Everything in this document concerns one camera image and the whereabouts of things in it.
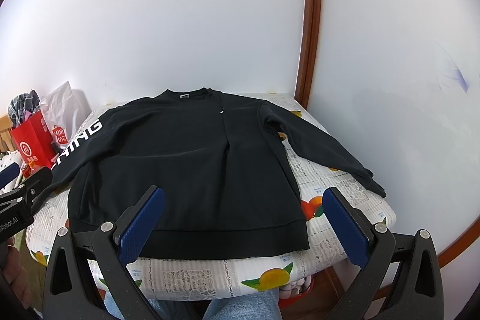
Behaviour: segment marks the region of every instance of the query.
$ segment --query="orange fruit print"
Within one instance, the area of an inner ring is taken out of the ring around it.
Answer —
[[[315,216],[315,210],[313,209],[313,207],[307,202],[307,201],[304,201],[304,200],[301,200],[300,201],[300,205],[302,206],[302,210],[303,210],[303,214],[305,215],[305,218],[307,219],[307,221],[311,220],[313,216]]]
[[[322,205],[322,196],[313,197],[308,203],[315,211],[317,211],[318,207]]]
[[[40,251],[37,251],[37,252],[33,252],[33,251],[30,251],[33,255],[33,257],[35,258],[35,260],[44,265],[45,267],[47,267],[47,261],[49,260],[49,256],[48,255],[43,255]]]
[[[260,276],[257,290],[259,292],[265,292],[265,290],[283,286],[288,283],[289,280],[290,274],[284,269],[270,269]]]

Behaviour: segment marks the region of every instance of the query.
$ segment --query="white wall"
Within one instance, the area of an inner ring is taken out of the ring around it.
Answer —
[[[480,211],[480,0],[322,5],[308,109],[386,189],[394,231],[440,252]],[[468,259],[442,273],[446,319],[479,283],[479,245]]]
[[[166,88],[293,93],[304,0],[5,0],[0,114],[70,80],[91,107]]]

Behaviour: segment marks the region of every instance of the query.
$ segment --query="person's hand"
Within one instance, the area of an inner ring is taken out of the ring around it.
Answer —
[[[23,306],[28,308],[32,304],[32,292],[30,286],[28,286],[27,272],[20,262],[20,252],[13,247],[14,244],[15,238],[12,237],[7,240],[9,247],[3,276]]]

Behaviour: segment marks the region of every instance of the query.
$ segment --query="wooden trim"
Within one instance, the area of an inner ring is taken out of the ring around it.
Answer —
[[[318,34],[320,31],[320,11],[322,0],[305,0],[303,11],[303,36],[298,64],[295,100],[303,107],[308,106],[311,82],[314,77],[317,55]]]
[[[342,296],[345,294],[345,290],[342,286],[342,283],[338,279],[335,269],[332,266],[327,267],[325,269],[325,273],[328,276],[330,283],[332,284],[333,290],[335,291],[335,294],[337,295],[338,300],[340,301]]]
[[[442,251],[438,256],[438,264],[440,268],[445,267],[448,263],[462,254],[468,247],[470,247],[475,240],[480,237],[480,216],[467,229],[462,236],[455,240],[446,250]],[[391,285],[381,288],[375,295],[374,300],[387,297],[390,292]]]

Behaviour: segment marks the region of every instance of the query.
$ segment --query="person's leg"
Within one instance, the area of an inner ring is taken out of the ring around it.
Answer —
[[[282,320],[278,308],[278,288],[212,300],[203,320]]]
[[[162,320],[200,320],[200,317],[195,313],[189,302],[148,300],[148,303]],[[122,313],[109,292],[105,294],[104,304],[109,314],[124,320]]]

